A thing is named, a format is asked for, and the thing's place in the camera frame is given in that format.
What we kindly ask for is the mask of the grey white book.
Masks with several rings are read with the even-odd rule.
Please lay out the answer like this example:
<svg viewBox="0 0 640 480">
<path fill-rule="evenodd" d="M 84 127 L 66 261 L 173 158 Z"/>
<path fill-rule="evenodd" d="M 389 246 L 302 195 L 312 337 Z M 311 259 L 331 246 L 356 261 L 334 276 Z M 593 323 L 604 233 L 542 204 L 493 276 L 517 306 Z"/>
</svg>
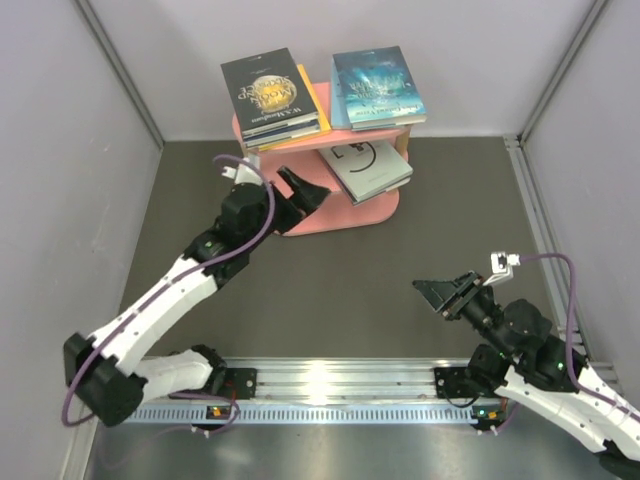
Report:
<svg viewBox="0 0 640 480">
<path fill-rule="evenodd" d="M 337 145 L 319 153 L 350 200 L 413 175 L 413 168 L 386 140 Z"/>
</svg>

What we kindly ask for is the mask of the navy blue book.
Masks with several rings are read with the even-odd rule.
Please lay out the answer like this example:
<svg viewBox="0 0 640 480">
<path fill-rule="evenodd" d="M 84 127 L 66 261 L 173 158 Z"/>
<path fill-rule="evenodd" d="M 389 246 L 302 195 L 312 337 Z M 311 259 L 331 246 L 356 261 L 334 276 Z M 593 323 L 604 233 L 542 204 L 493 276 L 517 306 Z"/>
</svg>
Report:
<svg viewBox="0 0 640 480">
<path fill-rule="evenodd" d="M 248 148 L 261 147 L 287 140 L 292 140 L 298 137 L 303 137 L 309 134 L 316 133 L 319 130 L 320 122 L 318 120 L 311 120 L 308 122 L 288 125 L 275 130 L 244 137 L 243 143 Z"/>
</svg>

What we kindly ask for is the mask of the yellow book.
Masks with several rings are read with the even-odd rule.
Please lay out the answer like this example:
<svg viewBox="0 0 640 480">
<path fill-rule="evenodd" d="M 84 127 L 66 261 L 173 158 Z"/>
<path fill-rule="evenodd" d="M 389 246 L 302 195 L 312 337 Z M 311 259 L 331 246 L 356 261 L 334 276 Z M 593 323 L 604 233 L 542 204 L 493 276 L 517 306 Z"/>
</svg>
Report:
<svg viewBox="0 0 640 480">
<path fill-rule="evenodd" d="M 271 150 L 274 148 L 278 148 L 284 145 L 289 145 L 289 144 L 293 144 L 293 143 L 298 143 L 298 142 L 302 142 L 302 141 L 307 141 L 310 140 L 312 138 L 316 138 L 316 137 L 320 137 L 320 136 L 324 136 L 324 135 L 328 135 L 332 129 L 331 129 L 331 125 L 330 122 L 327 118 L 327 115 L 321 105 L 321 102 L 319 101 L 318 95 L 315 92 L 315 89 L 311 83 L 311 80 L 309 79 L 309 76 L 306 72 L 306 69 L 304 67 L 303 64 L 298 64 L 297 65 L 298 71 L 302 77 L 302 80 L 304 81 L 304 84 L 314 102 L 314 105 L 316 107 L 316 110 L 318 112 L 318 126 L 313 130 L 310 131 L 306 134 L 302 134 L 302 133 L 293 133 L 291 134 L 288 138 L 282 139 L 280 141 L 272 141 L 269 143 L 266 143 L 264 145 L 260 145 L 257 147 L 257 150 L 260 152 L 263 151 L 267 151 L 267 150 Z"/>
</svg>

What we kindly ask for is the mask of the light blue cat book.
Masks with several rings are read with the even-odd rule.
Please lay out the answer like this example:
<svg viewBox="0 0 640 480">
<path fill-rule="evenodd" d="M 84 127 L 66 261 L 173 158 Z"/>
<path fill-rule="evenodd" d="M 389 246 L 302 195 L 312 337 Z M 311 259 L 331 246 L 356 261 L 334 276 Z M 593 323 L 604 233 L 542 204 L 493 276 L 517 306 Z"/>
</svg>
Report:
<svg viewBox="0 0 640 480">
<path fill-rule="evenodd" d="M 330 96 L 330 121 L 332 128 L 334 130 L 350 130 L 351 123 L 344 104 L 344 97 L 335 63 L 331 64 Z"/>
</svg>

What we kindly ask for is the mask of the purple Robinson Crusoe book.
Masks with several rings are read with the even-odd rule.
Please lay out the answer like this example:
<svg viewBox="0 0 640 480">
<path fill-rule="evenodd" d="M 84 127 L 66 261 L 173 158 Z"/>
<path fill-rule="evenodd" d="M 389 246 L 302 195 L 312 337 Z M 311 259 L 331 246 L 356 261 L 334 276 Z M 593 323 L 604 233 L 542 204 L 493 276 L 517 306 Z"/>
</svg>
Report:
<svg viewBox="0 0 640 480">
<path fill-rule="evenodd" d="M 372 200 L 372 199 L 377 198 L 379 196 L 382 196 L 384 194 L 391 193 L 393 190 L 396 190 L 396 189 L 406 185 L 407 183 L 409 183 L 411 181 L 411 179 L 412 179 L 412 175 L 409 175 L 409 176 L 407 176 L 407 177 L 405 177 L 405 178 L 403 178 L 403 179 L 401 179 L 401 180 L 399 180 L 399 181 L 397 181 L 397 182 L 395 182 L 395 183 L 393 183 L 393 184 L 391 184 L 391 185 L 389 185 L 389 186 L 387 186 L 387 187 L 385 187 L 383 189 L 380 189 L 379 191 L 375 191 L 375 192 L 370 193 L 368 195 L 365 195 L 364 197 L 361 197 L 361 198 L 355 198 L 354 197 L 354 198 L 351 199 L 351 203 L 354 206 L 355 205 L 360 205 L 360 204 L 363 204 L 364 202 L 367 202 L 369 200 Z"/>
</svg>

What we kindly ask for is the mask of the black moon cover book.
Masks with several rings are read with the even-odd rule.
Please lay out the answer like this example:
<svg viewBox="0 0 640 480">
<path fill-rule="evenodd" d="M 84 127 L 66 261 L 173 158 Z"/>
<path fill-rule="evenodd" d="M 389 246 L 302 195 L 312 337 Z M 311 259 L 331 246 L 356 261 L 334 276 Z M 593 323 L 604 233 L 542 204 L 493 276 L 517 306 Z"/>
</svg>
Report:
<svg viewBox="0 0 640 480">
<path fill-rule="evenodd" d="M 236 119 L 245 136 L 318 119 L 318 110 L 287 48 L 221 65 Z"/>
</svg>

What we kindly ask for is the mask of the teal ocean cover book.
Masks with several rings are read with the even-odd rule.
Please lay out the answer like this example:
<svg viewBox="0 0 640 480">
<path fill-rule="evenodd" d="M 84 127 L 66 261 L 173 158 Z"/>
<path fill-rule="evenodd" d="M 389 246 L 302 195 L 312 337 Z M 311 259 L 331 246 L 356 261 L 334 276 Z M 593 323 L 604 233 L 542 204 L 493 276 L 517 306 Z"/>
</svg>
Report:
<svg viewBox="0 0 640 480">
<path fill-rule="evenodd" d="M 342 105 L 354 131 L 422 123 L 427 110 L 399 46 L 336 53 Z"/>
</svg>

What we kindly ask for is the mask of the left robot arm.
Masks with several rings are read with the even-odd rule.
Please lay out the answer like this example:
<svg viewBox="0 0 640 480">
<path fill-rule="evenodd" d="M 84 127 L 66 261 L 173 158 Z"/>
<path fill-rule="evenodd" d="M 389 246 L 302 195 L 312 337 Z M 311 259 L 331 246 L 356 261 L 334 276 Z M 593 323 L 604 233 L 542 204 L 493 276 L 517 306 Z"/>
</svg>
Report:
<svg viewBox="0 0 640 480">
<path fill-rule="evenodd" d="M 195 345 L 155 359 L 146 355 L 184 315 L 243 270 L 269 235 L 289 232 L 331 194 L 281 167 L 277 173 L 292 191 L 284 196 L 258 167 L 246 159 L 237 163 L 224 170 L 234 185 L 213 225 L 191 241 L 170 270 L 107 325 L 88 336 L 75 333 L 63 345 L 67 395 L 107 427 L 123 423 L 151 400 L 223 391 L 227 363 L 211 347 Z"/>
</svg>

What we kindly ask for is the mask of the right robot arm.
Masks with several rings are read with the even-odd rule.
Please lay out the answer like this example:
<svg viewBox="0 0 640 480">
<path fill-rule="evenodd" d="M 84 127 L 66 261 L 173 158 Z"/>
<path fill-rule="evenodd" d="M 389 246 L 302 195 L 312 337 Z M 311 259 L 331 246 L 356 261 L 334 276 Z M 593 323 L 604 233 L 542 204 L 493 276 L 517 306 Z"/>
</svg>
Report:
<svg viewBox="0 0 640 480">
<path fill-rule="evenodd" d="M 555 424 L 619 479 L 639 476 L 639 412 L 588 359 L 554 335 L 552 323 L 525 299 L 500 306 L 492 287 L 470 271 L 413 287 L 448 321 L 465 320 L 483 338 L 463 382 L 475 396 L 512 400 Z"/>
</svg>

